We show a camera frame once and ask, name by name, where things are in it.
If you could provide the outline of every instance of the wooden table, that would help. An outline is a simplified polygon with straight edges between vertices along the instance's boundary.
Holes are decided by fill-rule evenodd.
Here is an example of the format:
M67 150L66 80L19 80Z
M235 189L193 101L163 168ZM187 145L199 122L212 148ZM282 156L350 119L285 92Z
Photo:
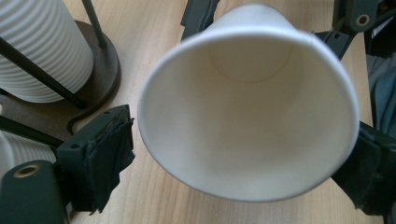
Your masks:
M222 0L216 18L243 0ZM258 1L277 8L295 27L308 32L326 31L332 25L333 0ZM65 0L74 19L89 22L80 1ZM122 70L117 95L101 111L129 104L136 116L139 92L149 70L179 43L180 20L186 0L93 1L104 33L112 40ZM359 95L361 120L372 123L363 37L355 38L343 64ZM149 155L133 127L134 153L131 166L121 173L102 214L77 213L72 223L382 223L368 217L329 179L305 195L276 203L239 203L203 194L180 183Z

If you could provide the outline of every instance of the ribbed paper cup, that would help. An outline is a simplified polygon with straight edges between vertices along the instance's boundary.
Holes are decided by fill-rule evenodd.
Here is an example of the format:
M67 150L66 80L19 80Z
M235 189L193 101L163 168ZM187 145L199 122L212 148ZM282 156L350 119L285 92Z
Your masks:
M0 131L0 184L8 170L35 160L56 161L49 146Z
M0 1L0 36L71 92L92 72L93 57L62 0ZM0 88L33 103L63 99L0 55Z

